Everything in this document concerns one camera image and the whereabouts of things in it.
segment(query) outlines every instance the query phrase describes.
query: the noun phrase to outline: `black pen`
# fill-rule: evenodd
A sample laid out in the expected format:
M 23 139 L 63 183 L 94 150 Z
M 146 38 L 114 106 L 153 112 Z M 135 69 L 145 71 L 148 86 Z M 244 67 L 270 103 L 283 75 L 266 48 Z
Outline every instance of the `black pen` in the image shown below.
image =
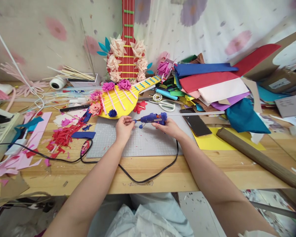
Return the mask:
M 72 110 L 78 110 L 78 109 L 86 109 L 86 108 L 89 108 L 90 105 L 80 105 L 80 106 L 75 106 L 75 107 L 68 107 L 68 108 L 63 108 L 63 109 L 60 109 L 59 111 L 60 112 L 67 112 L 67 111 L 72 111 Z

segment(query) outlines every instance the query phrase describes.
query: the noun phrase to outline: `blue paper leaf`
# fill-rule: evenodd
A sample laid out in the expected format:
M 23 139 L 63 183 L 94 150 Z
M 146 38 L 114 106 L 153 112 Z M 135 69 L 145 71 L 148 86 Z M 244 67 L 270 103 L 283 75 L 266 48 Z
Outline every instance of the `blue paper leaf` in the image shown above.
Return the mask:
M 97 53 L 98 53 L 99 55 L 102 55 L 102 56 L 107 56 L 107 54 L 108 54 L 108 53 L 105 53 L 105 52 L 102 52 L 102 51 L 97 51 Z
M 101 49 L 104 51 L 104 52 L 107 52 L 108 53 L 108 50 L 106 49 L 105 45 L 100 43 L 99 42 L 99 46 L 101 47 Z
M 108 38 L 105 37 L 105 47 L 108 50 L 108 52 L 110 51 L 111 47 L 110 47 L 110 42 L 108 40 Z

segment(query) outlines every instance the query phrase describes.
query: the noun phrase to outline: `yellow paper guitar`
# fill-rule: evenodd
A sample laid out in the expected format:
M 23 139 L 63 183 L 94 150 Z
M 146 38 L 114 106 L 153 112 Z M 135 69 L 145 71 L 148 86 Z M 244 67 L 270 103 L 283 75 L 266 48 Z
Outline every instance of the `yellow paper guitar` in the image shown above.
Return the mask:
M 121 116 L 129 115 L 137 104 L 139 93 L 158 82 L 161 82 L 161 77 L 156 75 L 132 85 L 131 89 L 128 91 L 120 90 L 119 87 L 115 85 L 114 90 L 103 92 L 103 110 L 99 116 L 107 119 L 119 119 Z M 110 117 L 108 115 L 109 111 L 112 109 L 115 109 L 117 112 L 116 117 Z

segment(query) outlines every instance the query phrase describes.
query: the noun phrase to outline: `power strip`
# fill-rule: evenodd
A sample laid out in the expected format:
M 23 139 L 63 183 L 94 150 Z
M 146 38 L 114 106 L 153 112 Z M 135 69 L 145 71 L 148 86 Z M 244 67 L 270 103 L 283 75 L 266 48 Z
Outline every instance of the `power strip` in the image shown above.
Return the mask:
M 20 113 L 13 113 L 13 117 L 9 122 L 0 123 L 0 143 L 12 142 L 16 135 L 15 126 L 23 124 L 24 116 Z M 7 151 L 8 145 L 0 145 L 0 161 L 4 157 L 4 153 Z

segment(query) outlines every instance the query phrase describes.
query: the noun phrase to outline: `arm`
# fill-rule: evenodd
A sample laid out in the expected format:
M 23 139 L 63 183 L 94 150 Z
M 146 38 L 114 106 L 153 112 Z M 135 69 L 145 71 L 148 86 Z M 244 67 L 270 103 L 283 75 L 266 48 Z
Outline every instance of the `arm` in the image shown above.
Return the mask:
M 278 235 L 224 172 L 172 119 L 169 118 L 165 126 L 158 123 L 152 125 L 178 140 L 198 188 L 227 236 L 238 236 L 238 233 L 244 234 L 246 230 Z
M 135 121 L 130 116 L 122 116 L 118 120 L 115 142 L 75 188 L 44 237 L 87 236 L 91 221 L 108 193 L 134 125 Z

